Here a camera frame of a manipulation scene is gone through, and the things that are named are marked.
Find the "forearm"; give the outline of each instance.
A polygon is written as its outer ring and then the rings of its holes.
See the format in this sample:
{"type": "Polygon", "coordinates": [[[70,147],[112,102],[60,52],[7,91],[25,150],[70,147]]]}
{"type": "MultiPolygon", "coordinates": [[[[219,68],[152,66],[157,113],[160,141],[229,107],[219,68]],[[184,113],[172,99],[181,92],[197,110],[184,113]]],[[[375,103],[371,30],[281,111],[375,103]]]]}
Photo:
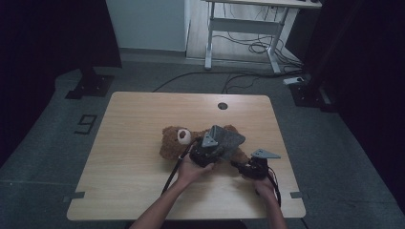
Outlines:
{"type": "Polygon", "coordinates": [[[278,205],[277,198],[273,193],[264,195],[263,200],[265,201],[268,228],[271,229],[287,229],[287,223],[283,217],[280,206],[278,205]]]}
{"type": "Polygon", "coordinates": [[[176,199],[187,187],[175,181],[135,222],[130,229],[159,229],[172,209],[176,199]]]}

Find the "wooden table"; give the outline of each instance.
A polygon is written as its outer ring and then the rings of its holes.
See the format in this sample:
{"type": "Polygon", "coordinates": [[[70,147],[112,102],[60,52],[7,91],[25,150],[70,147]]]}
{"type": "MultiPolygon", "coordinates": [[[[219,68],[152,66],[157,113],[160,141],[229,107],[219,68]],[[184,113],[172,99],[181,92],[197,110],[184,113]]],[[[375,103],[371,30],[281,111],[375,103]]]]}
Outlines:
{"type": "MultiPolygon", "coordinates": [[[[160,195],[176,161],[160,154],[161,130],[170,125],[191,131],[234,125],[246,137],[241,149],[258,148],[281,156],[269,165],[279,180],[286,218],[302,218],[299,192],[270,100],[264,95],[114,93],[99,127],[68,219],[137,219],[160,195]],[[228,108],[220,110],[219,103],[228,108]]],[[[168,219],[262,219],[264,205],[249,181],[228,162],[193,183],[168,219]]]]}
{"type": "Polygon", "coordinates": [[[298,0],[203,0],[211,3],[211,14],[209,18],[208,27],[208,42],[205,51],[205,64],[207,70],[211,69],[212,62],[212,33],[213,31],[233,31],[243,33],[255,33],[273,35],[274,39],[267,50],[267,56],[270,64],[275,73],[280,73],[280,68],[277,63],[275,49],[280,39],[281,32],[286,22],[288,10],[290,8],[296,9],[321,9],[322,4],[318,1],[316,3],[298,0]],[[286,8],[283,12],[282,19],[278,22],[272,21],[257,21],[257,20],[241,20],[234,18],[216,18],[214,16],[215,3],[230,3],[230,4],[245,4],[245,5],[258,5],[269,7],[283,7],[286,8]]]}

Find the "brown teddy bear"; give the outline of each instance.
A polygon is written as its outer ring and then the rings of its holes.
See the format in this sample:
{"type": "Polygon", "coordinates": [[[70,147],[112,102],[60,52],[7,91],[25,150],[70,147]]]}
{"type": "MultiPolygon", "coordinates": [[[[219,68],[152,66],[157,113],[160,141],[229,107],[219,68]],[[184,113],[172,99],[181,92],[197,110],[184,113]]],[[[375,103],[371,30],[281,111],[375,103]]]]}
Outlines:
{"type": "MultiPolygon", "coordinates": [[[[224,129],[238,133],[232,125],[226,125],[224,129]]],[[[203,137],[206,132],[209,132],[209,129],[201,132],[191,132],[187,128],[180,126],[166,127],[161,132],[163,137],[161,139],[160,155],[165,159],[178,159],[193,139],[199,136],[203,137]]],[[[238,163],[247,163],[249,158],[238,148],[230,160],[238,163]]]]}

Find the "gray carpet floor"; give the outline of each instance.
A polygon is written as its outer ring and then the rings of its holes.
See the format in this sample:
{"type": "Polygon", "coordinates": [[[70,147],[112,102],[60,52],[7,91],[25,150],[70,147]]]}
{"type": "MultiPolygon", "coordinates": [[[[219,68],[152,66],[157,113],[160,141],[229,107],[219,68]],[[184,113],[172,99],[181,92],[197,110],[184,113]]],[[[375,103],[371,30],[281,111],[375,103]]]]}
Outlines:
{"type": "MultiPolygon", "coordinates": [[[[215,67],[212,72],[240,69],[215,67]]],[[[23,142],[0,169],[0,228],[124,228],[125,221],[69,221],[66,213],[96,132],[113,92],[152,92],[167,80],[203,66],[123,62],[122,69],[97,69],[115,80],[105,97],[64,99],[79,71],[59,76],[56,92],[23,142]],[[82,115],[97,115],[89,135],[77,135],[82,115]]],[[[193,74],[159,92],[220,94],[227,74],[193,74]]],[[[405,228],[405,218],[366,154],[338,114],[294,105],[287,77],[239,78],[230,94],[265,94],[271,99],[292,168],[315,228],[405,228]]],[[[264,219],[243,220],[249,229],[266,228],[264,219]]],[[[288,219],[289,228],[305,228],[288,219]]]]}

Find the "cable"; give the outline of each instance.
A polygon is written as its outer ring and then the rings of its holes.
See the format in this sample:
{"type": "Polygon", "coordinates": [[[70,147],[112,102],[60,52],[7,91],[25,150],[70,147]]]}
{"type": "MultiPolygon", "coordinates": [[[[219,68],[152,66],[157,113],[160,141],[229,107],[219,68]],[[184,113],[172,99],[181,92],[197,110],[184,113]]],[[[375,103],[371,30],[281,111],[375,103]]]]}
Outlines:
{"type": "Polygon", "coordinates": [[[271,184],[274,187],[274,192],[275,192],[275,194],[277,196],[278,204],[281,207],[281,194],[280,194],[280,190],[278,188],[278,182],[277,182],[276,174],[274,173],[273,169],[271,169],[271,168],[269,168],[269,169],[274,174],[274,178],[270,174],[267,174],[267,178],[270,180],[271,184]]]}
{"type": "Polygon", "coordinates": [[[277,19],[277,13],[278,13],[278,7],[276,8],[276,12],[274,13],[274,20],[273,20],[273,21],[276,21],[276,19],[277,19]]]}
{"type": "Polygon", "coordinates": [[[268,167],[268,169],[271,171],[271,173],[273,173],[274,174],[274,181],[276,182],[276,184],[278,185],[278,180],[277,180],[277,176],[276,176],[276,173],[274,172],[274,170],[273,169],[271,169],[270,167],[268,167]]]}
{"type": "Polygon", "coordinates": [[[308,227],[307,223],[304,221],[304,218],[301,218],[301,221],[303,222],[303,224],[304,224],[305,228],[309,229],[309,227],[308,227]]]}
{"type": "MultiPolygon", "coordinates": [[[[176,76],[176,77],[174,77],[174,78],[172,78],[172,79],[166,81],[166,82],[163,83],[162,85],[158,86],[154,91],[152,91],[152,93],[155,93],[157,90],[159,90],[160,88],[164,87],[165,85],[171,83],[172,81],[175,81],[175,80],[178,79],[178,78],[182,78],[182,77],[188,76],[188,75],[190,75],[190,74],[197,74],[197,73],[184,73],[184,74],[178,75],[178,76],[176,76]]],[[[200,74],[214,74],[214,73],[212,73],[212,72],[209,72],[209,73],[208,73],[208,72],[201,72],[200,74]]]]}
{"type": "Polygon", "coordinates": [[[259,74],[259,73],[249,73],[249,72],[239,72],[237,73],[237,75],[231,76],[231,74],[228,76],[227,80],[224,83],[224,87],[222,90],[222,94],[228,94],[228,90],[231,88],[249,88],[251,86],[253,86],[253,83],[259,79],[259,78],[277,78],[277,77],[282,77],[282,76],[287,76],[287,75],[295,75],[295,74],[303,74],[305,72],[298,70],[298,71],[291,71],[289,73],[279,73],[279,74],[259,74]],[[257,79],[253,79],[252,83],[248,86],[231,86],[231,87],[227,87],[227,85],[237,79],[237,78],[241,78],[241,77],[247,77],[247,76],[254,76],[257,77],[257,79]]]}
{"type": "Polygon", "coordinates": [[[208,9],[206,10],[206,27],[209,29],[209,19],[211,18],[210,16],[209,16],[209,10],[210,10],[210,8],[209,8],[209,2],[208,2],[208,9]]]}
{"type": "Polygon", "coordinates": [[[172,182],[173,177],[175,176],[176,172],[178,171],[178,169],[179,169],[179,167],[180,167],[180,165],[182,163],[182,160],[188,154],[188,151],[190,150],[190,148],[194,144],[194,142],[196,142],[198,139],[200,139],[200,138],[196,137],[190,144],[188,144],[188,146],[185,148],[184,152],[182,152],[182,154],[179,156],[179,159],[178,159],[175,167],[173,168],[172,173],[170,174],[169,178],[167,179],[166,184],[164,185],[164,188],[161,191],[160,195],[162,195],[164,192],[167,191],[167,189],[169,188],[170,183],[172,182]]]}
{"type": "Polygon", "coordinates": [[[268,16],[268,11],[270,10],[270,7],[267,7],[267,12],[266,12],[266,16],[265,16],[265,18],[263,18],[263,20],[264,21],[266,21],[266,19],[267,19],[267,16],[268,16]]]}
{"type": "Polygon", "coordinates": [[[224,3],[224,18],[226,18],[225,3],[224,3]]]}
{"type": "Polygon", "coordinates": [[[254,18],[255,20],[257,19],[257,17],[259,16],[259,14],[263,11],[263,6],[260,7],[260,11],[257,13],[256,17],[254,18]]]}
{"type": "MultiPolygon", "coordinates": [[[[265,38],[271,38],[272,39],[273,38],[272,36],[269,36],[269,35],[266,35],[266,36],[263,36],[263,37],[260,37],[260,35],[258,35],[258,38],[256,38],[256,39],[236,39],[236,38],[232,37],[232,35],[230,33],[228,33],[228,35],[229,35],[229,37],[226,37],[226,36],[223,36],[223,35],[214,35],[213,37],[221,37],[221,38],[229,40],[231,42],[234,42],[234,43],[237,43],[237,44],[240,44],[240,45],[248,46],[248,50],[250,52],[253,52],[253,53],[267,52],[269,47],[270,47],[271,41],[270,41],[270,43],[266,43],[266,42],[263,42],[261,39],[265,39],[265,38]],[[245,41],[257,41],[257,42],[244,43],[245,41]]],[[[288,58],[285,55],[283,55],[283,48],[284,48],[285,44],[284,44],[283,40],[279,39],[279,41],[282,43],[282,47],[281,47],[280,50],[276,49],[275,54],[277,55],[277,57],[279,57],[280,61],[283,64],[290,64],[290,65],[296,66],[298,68],[302,68],[303,64],[300,61],[288,58]]]]}
{"type": "Polygon", "coordinates": [[[232,4],[229,4],[229,11],[230,11],[230,14],[233,16],[233,18],[235,18],[235,15],[232,12],[232,4]]]}
{"type": "MultiPolygon", "coordinates": [[[[272,9],[274,9],[274,7],[272,8],[272,9]]],[[[286,9],[286,8],[282,8],[283,10],[281,10],[280,12],[284,12],[284,10],[286,9]]],[[[274,10],[272,10],[271,11],[272,13],[276,13],[274,10]]]]}

